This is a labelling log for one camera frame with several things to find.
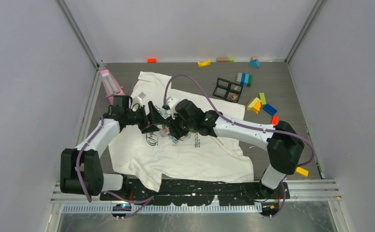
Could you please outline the white floral t-shirt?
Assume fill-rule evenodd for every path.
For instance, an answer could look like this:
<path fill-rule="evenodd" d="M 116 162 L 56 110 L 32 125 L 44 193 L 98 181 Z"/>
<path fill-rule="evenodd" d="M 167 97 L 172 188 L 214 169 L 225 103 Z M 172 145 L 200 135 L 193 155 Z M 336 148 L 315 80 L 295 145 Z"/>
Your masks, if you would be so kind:
<path fill-rule="evenodd" d="M 243 105 L 212 99 L 172 89 L 168 75 L 140 72 L 132 97 L 144 92 L 144 104 L 152 101 L 163 117 L 163 97 L 188 99 L 203 111 L 216 107 L 220 112 L 243 119 Z M 227 183 L 251 182 L 254 179 L 252 161 L 243 154 L 238 140 L 188 133 L 176 139 L 169 135 L 167 126 L 142 134 L 136 127 L 127 126 L 108 146 L 113 170 L 120 174 L 135 175 L 150 190 L 158 191 L 163 175 L 176 179 L 222 181 Z"/>

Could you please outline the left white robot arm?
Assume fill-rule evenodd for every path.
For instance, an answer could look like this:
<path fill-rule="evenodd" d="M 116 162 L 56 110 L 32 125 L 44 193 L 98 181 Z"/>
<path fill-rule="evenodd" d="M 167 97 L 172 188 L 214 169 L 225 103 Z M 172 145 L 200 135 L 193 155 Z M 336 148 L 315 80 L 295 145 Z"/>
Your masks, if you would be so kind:
<path fill-rule="evenodd" d="M 96 129 L 74 148 L 66 148 L 60 159 L 60 190 L 63 193 L 92 196 L 112 191 L 119 200 L 130 196 L 131 188 L 120 174 L 105 174 L 100 157 L 109 143 L 127 127 L 136 127 L 142 134 L 156 132 L 158 125 L 165 125 L 163 118 L 151 101 L 140 103 L 133 109 L 133 99 L 128 95 L 113 97 L 113 104 L 101 115 Z"/>

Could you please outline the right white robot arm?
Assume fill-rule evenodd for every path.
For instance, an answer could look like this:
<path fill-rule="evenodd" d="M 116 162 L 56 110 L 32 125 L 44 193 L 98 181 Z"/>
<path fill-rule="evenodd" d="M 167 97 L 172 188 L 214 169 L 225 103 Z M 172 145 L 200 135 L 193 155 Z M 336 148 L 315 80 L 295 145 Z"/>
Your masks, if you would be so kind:
<path fill-rule="evenodd" d="M 277 125 L 256 124 L 224 115 L 215 110 L 203 112 L 188 99 L 166 99 L 164 108 L 170 111 L 167 123 L 170 134 L 179 139 L 188 132 L 203 136 L 230 138 L 243 141 L 267 151 L 270 164 L 258 185 L 264 198 L 278 191 L 281 181 L 296 171 L 304 142 L 285 121 Z"/>

